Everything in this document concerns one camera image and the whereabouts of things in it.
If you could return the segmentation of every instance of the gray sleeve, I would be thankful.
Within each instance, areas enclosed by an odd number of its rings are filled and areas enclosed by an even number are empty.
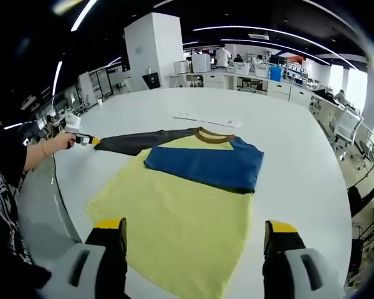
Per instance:
[[[101,139],[101,142],[96,145],[94,149],[136,156],[142,150],[146,150],[147,148],[162,145],[182,137],[191,136],[194,134],[195,130],[197,130],[197,128],[170,131],[160,130],[149,133],[106,137]]]

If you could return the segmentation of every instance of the yellow t-shirt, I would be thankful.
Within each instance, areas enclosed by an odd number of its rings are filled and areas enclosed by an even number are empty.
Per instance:
[[[233,150],[225,136],[199,133],[161,146]],[[221,298],[247,237],[252,194],[148,169],[150,151],[119,171],[86,211],[94,224],[127,219],[127,260],[143,277],[184,299]]]

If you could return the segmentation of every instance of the blue sleeve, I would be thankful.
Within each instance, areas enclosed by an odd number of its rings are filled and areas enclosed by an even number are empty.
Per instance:
[[[144,164],[199,183],[252,192],[263,153],[246,143],[232,145],[235,150],[154,147]]]

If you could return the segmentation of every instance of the white cabinet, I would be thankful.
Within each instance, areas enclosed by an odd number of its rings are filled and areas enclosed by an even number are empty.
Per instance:
[[[267,87],[267,96],[288,101],[290,91],[291,87],[288,84],[269,81],[269,85]]]
[[[226,88],[226,81],[224,75],[219,74],[204,74],[204,87],[211,88]]]
[[[289,95],[289,101],[303,107],[309,108],[312,95],[310,91],[299,87],[292,87]]]

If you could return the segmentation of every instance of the human hand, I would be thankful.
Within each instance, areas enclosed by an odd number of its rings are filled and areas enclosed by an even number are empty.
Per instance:
[[[66,150],[68,144],[73,147],[75,144],[76,136],[70,133],[59,133],[56,137],[52,139],[54,152],[59,150]]]

